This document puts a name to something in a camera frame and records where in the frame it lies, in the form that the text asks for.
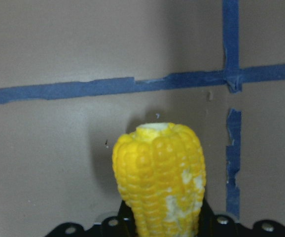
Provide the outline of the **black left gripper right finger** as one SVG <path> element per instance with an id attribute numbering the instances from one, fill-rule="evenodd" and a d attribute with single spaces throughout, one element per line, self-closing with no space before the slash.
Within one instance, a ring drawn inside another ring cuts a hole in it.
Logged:
<path id="1" fill-rule="evenodd" d="M 215 237 L 215 214 L 204 198 L 199 215 L 198 237 Z"/>

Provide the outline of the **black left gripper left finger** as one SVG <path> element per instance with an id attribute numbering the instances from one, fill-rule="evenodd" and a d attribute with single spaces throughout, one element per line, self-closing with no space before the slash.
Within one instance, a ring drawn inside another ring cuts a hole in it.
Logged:
<path id="1" fill-rule="evenodd" d="M 125 226 L 129 232 L 129 237 L 137 237 L 138 234 L 135 218 L 131 208 L 125 203 L 125 201 L 121 202 L 117 216 L 125 223 Z"/>

